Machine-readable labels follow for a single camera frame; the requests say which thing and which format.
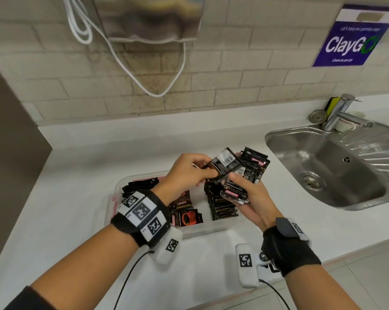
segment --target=hand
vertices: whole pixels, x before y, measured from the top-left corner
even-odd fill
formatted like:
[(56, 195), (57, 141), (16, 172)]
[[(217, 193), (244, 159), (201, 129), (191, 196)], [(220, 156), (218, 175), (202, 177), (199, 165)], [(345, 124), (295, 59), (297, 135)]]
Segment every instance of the hand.
[(262, 232), (275, 226), (275, 219), (277, 217), (283, 217), (261, 181), (258, 184), (254, 184), (236, 173), (230, 173), (229, 179), (246, 189), (249, 204), (241, 205), (230, 199), (227, 200), (236, 205), (239, 211), (253, 224), (258, 226)]
[(174, 162), (170, 172), (151, 191), (168, 205), (194, 186), (200, 186), (206, 178), (218, 176), (214, 169), (201, 169), (212, 159), (201, 153), (184, 153)]

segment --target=white mug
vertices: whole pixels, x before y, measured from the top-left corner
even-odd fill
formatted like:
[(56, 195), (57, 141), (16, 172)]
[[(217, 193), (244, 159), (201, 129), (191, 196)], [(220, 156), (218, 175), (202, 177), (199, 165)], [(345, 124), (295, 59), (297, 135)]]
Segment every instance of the white mug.
[[(359, 117), (361, 119), (365, 118), (365, 114), (363, 112), (360, 112), (360, 111), (349, 111), (348, 114)], [(335, 129), (340, 131), (340, 132), (347, 131), (347, 130), (354, 130), (356, 128), (357, 128), (356, 124), (354, 124), (353, 122), (349, 122), (349, 121), (342, 119), (342, 118), (340, 118), (338, 120), (337, 124), (335, 125)]]

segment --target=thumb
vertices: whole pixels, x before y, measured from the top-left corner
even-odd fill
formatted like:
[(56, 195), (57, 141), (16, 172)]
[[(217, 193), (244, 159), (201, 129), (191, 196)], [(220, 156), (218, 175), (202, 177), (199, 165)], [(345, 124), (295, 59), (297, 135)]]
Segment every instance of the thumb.
[(215, 169), (199, 169), (202, 173), (202, 178), (214, 178), (219, 175), (219, 173)]
[(236, 185), (239, 185), (240, 187), (246, 189), (248, 193), (252, 193), (256, 188), (254, 183), (249, 182), (246, 178), (243, 178), (242, 175), (239, 175), (237, 173), (229, 173), (228, 177)]

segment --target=person's left hand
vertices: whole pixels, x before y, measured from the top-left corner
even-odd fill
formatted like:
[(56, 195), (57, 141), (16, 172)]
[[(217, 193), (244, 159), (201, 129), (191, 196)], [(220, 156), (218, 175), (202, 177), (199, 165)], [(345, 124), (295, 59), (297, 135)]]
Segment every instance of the person's left hand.
[(163, 201), (165, 205), (180, 197), (180, 195), (194, 186), (200, 186), (206, 178), (218, 176), (214, 169), (202, 169), (212, 159), (201, 153), (184, 153), (174, 162), (170, 172), (151, 191)]

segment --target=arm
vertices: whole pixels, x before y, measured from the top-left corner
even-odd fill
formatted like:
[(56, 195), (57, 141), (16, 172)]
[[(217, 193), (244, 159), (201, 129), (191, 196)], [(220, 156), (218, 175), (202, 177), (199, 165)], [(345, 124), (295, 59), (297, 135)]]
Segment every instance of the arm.
[[(229, 178), (246, 189), (249, 198), (249, 204), (233, 203), (262, 232), (275, 226), (277, 217), (283, 217), (262, 182), (255, 185), (235, 173)], [(298, 310), (361, 310), (321, 265), (299, 267), (285, 280)]]
[[(170, 204), (205, 178), (218, 175), (215, 170), (193, 166), (203, 166), (210, 160), (202, 154), (181, 155), (152, 192), (164, 204)], [(138, 248), (132, 236), (110, 224), (46, 271), (31, 287), (55, 309), (94, 309)], [(21, 309), (16, 300), (10, 308)]]

